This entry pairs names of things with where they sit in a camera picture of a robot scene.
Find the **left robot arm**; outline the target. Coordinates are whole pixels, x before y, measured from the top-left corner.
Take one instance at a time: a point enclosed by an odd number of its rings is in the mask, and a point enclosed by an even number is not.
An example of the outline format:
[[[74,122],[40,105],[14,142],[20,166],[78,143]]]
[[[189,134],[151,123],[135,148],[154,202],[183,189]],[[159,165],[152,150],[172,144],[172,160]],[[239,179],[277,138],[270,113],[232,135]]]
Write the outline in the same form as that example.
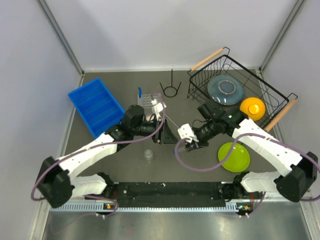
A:
[[[153,119],[147,120],[142,106],[131,105],[121,120],[94,141],[57,159],[47,157],[42,162],[34,189],[40,191],[42,200],[46,200],[52,208],[59,208],[72,198],[87,195],[109,198],[114,187],[106,174],[79,175],[103,158],[136,142],[151,139],[156,144],[177,143],[168,126],[165,109],[164,103],[155,104],[152,107]]]

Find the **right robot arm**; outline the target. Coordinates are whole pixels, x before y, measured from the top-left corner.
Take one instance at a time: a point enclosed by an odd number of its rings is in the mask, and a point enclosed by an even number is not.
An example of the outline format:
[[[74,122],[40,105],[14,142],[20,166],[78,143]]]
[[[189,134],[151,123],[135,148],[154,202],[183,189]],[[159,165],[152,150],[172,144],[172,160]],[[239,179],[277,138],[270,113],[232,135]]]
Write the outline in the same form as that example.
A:
[[[318,158],[311,152],[299,153],[278,141],[259,127],[238,107],[224,108],[209,100],[199,106],[205,119],[201,127],[184,124],[178,134],[188,151],[209,145],[209,140],[219,134],[227,134],[267,160],[274,172],[244,172],[235,177],[233,192],[245,198],[253,192],[278,193],[291,202],[299,202],[317,179],[320,169]]]

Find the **clear glass rod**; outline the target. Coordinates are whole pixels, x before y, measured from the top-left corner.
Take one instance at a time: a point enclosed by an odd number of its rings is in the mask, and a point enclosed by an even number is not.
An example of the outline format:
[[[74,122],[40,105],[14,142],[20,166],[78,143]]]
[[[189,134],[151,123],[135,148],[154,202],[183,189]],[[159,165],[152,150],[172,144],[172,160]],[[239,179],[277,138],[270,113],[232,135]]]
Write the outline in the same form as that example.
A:
[[[168,116],[166,115],[166,119],[168,119],[172,124],[174,124],[174,126],[178,129],[179,126]]]

